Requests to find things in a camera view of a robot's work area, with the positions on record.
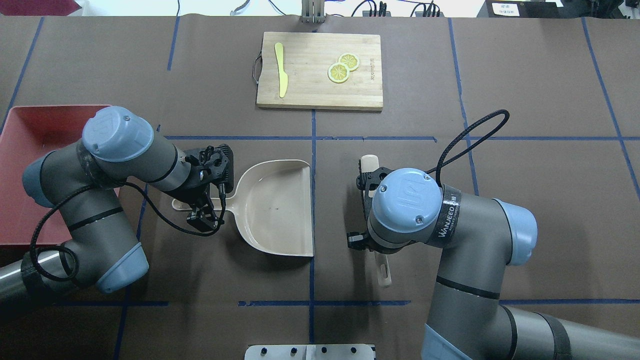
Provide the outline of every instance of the red plastic container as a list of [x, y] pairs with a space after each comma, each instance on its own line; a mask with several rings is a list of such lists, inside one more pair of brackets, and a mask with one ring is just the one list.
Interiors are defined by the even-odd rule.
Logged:
[[[24, 192], [24, 169], [49, 151], [78, 141], [87, 120], [107, 106], [16, 106], [9, 111], [0, 134], [0, 245], [29, 245], [38, 221], [49, 211]], [[56, 213], [42, 228], [38, 244], [69, 239]]]

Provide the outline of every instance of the blue plastic cover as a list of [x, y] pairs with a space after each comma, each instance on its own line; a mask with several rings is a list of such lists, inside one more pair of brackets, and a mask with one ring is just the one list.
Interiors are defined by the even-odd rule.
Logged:
[[511, 228], [511, 261], [508, 265], [522, 265], [531, 257], [533, 248], [536, 247], [538, 241], [538, 224], [536, 218], [531, 211], [521, 207], [509, 204], [507, 202], [496, 200], [509, 221]]
[[42, 191], [42, 184], [40, 183], [40, 171], [42, 169], [42, 163], [44, 163], [44, 159], [46, 159], [47, 156], [49, 156], [49, 154], [52, 152], [53, 151], [48, 152], [45, 156], [42, 156], [40, 159], [37, 159], [36, 161], [29, 164], [29, 166], [27, 166], [27, 168], [24, 169], [24, 172], [22, 173], [22, 187], [24, 188], [24, 191], [27, 193], [27, 195], [32, 197], [33, 200], [35, 200], [36, 204], [45, 208], [53, 208], [53, 204], [51, 204], [51, 201], [47, 199], [47, 197], [44, 195], [44, 192]]
[[424, 327], [426, 331], [422, 342], [422, 360], [471, 360], [429, 325], [424, 324]]
[[137, 158], [153, 140], [151, 125], [121, 106], [100, 109], [82, 132], [84, 147], [96, 158], [112, 163]]
[[113, 293], [138, 280], [149, 270], [149, 263], [142, 250], [142, 243], [136, 243], [117, 263], [96, 282], [103, 293]]
[[436, 181], [416, 168], [401, 168], [382, 180], [372, 201], [379, 223], [396, 233], [420, 231], [434, 222], [442, 194]]

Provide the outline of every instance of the lemon slice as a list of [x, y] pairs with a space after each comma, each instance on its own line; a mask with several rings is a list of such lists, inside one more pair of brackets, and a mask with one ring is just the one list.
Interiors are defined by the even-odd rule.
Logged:
[[329, 79], [338, 84], [347, 81], [349, 78], [349, 68], [343, 63], [334, 63], [329, 66], [329, 71], [327, 73], [329, 75]]
[[360, 59], [358, 55], [351, 53], [344, 53], [338, 57], [338, 62], [347, 65], [349, 71], [354, 71], [360, 66]]

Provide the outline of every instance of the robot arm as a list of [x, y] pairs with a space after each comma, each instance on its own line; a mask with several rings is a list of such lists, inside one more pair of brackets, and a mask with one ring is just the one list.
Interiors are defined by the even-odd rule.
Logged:
[[507, 265], [536, 245], [530, 211], [436, 181], [414, 168], [379, 168], [357, 179], [367, 231], [348, 247], [392, 254], [413, 243], [442, 249], [426, 323], [427, 359], [640, 359], [640, 339], [499, 304]]
[[30, 253], [0, 268], [2, 320], [93, 284], [111, 293], [147, 272], [141, 243], [113, 191], [129, 176], [189, 204], [188, 222], [201, 232], [215, 232], [222, 220], [213, 211], [209, 185], [218, 188], [221, 199], [232, 190], [233, 154], [227, 145], [183, 152], [125, 108], [98, 111], [80, 141], [50, 152], [23, 174], [25, 190], [38, 204], [51, 208], [68, 201], [60, 213], [72, 239], [61, 244], [67, 253], [39, 252], [40, 270]]

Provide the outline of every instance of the cutting board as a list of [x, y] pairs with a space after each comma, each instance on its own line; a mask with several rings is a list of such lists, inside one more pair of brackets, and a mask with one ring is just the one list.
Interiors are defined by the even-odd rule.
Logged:
[[[287, 93], [280, 98], [275, 44], [284, 46]], [[344, 53], [360, 58], [347, 81], [329, 79], [328, 69]], [[256, 103], [261, 108], [382, 111], [379, 35], [265, 32]]]

